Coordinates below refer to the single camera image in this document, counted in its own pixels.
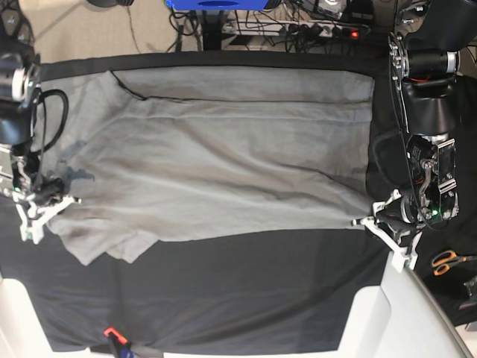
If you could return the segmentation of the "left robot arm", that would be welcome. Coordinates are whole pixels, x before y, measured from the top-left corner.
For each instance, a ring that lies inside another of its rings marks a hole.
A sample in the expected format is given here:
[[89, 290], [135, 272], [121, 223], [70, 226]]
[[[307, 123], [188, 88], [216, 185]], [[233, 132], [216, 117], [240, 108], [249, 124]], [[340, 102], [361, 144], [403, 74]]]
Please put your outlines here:
[[458, 214], [455, 140], [461, 122], [461, 50], [476, 37], [475, 1], [411, 1], [396, 10], [388, 35], [395, 133], [408, 181], [373, 204], [362, 224], [388, 244], [417, 239]]

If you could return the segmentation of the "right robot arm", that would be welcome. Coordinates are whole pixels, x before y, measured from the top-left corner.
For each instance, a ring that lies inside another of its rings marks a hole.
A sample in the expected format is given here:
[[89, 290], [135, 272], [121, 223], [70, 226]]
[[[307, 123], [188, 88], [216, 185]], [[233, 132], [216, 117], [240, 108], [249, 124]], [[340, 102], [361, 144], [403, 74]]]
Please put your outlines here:
[[[44, 154], [58, 141], [66, 126], [69, 100], [62, 90], [43, 92], [40, 55], [34, 34], [18, 1], [1, 2], [1, 194], [38, 207], [59, 204], [65, 184], [42, 174]], [[50, 142], [41, 135], [40, 148], [32, 149], [37, 108], [49, 96], [63, 102], [59, 128]]]

